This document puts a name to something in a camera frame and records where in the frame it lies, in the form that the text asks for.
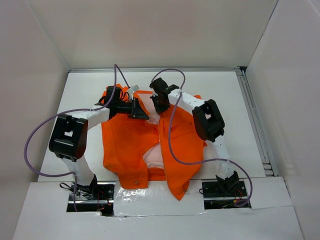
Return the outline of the orange jacket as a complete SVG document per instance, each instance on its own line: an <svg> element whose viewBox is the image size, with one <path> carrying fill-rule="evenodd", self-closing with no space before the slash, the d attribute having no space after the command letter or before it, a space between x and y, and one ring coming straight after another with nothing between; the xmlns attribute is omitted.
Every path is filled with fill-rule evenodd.
<svg viewBox="0 0 320 240"><path fill-rule="evenodd" d="M169 127L173 106L157 114L151 91L139 90L134 96L150 119L117 114L103 122L103 166L118 176L121 187L126 190L146 189L150 181L165 181L180 201L190 179L202 166L183 165L174 160L169 151L168 130L171 130L174 154L182 161L204 160L206 143L197 136L192 115L182 108L176 110Z"/></svg>

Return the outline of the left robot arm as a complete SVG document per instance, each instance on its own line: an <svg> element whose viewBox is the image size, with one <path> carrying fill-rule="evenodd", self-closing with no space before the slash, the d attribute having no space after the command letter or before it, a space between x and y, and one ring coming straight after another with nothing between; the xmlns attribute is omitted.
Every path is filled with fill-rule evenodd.
<svg viewBox="0 0 320 240"><path fill-rule="evenodd" d="M119 86L108 86L105 96L91 109L73 115L60 114L55 122L49 141L49 150L67 166L74 175L77 189L88 200L98 196L96 175L91 171L85 158L88 130L111 120L117 114L125 114L132 119L148 120L134 93L139 90L134 85L125 92Z"/></svg>

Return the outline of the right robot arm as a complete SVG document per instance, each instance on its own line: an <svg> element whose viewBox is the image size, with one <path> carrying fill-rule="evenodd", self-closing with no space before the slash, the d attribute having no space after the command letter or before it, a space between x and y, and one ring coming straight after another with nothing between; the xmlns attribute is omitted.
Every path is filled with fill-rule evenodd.
<svg viewBox="0 0 320 240"><path fill-rule="evenodd" d="M164 113L173 105L173 110L169 119L169 127L172 127L176 110L181 108L192 115L195 133L208 145L212 146L217 154L217 158L209 158L199 161L183 161L179 159L173 150L171 130L168 130L168 148L173 159L181 165L197 166L209 162L218 162L218 190L223 196L230 196L236 189L239 182L238 173L234 172L227 177L229 164L236 163L230 160L230 156L224 143L225 122L213 99L198 99L182 90L181 86L175 84L168 85L162 78L153 78L149 87L153 90L151 97L155 110Z"/></svg>

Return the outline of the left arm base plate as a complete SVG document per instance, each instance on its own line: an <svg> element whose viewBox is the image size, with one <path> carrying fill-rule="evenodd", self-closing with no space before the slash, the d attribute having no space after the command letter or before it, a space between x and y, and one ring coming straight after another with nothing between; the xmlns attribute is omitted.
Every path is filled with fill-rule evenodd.
<svg viewBox="0 0 320 240"><path fill-rule="evenodd" d="M75 196L73 195L74 183L67 184L61 182L59 187L69 192L66 211L68 213L76 212L97 212L105 217L114 215L114 196L115 182L98 182L95 193L87 193L77 188Z"/></svg>

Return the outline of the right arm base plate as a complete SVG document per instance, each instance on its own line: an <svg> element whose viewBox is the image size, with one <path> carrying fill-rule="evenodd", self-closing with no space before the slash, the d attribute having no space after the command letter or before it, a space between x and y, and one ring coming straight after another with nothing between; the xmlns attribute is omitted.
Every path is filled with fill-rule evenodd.
<svg viewBox="0 0 320 240"><path fill-rule="evenodd" d="M235 177L203 181L198 192L203 196L205 210L250 207L245 182Z"/></svg>

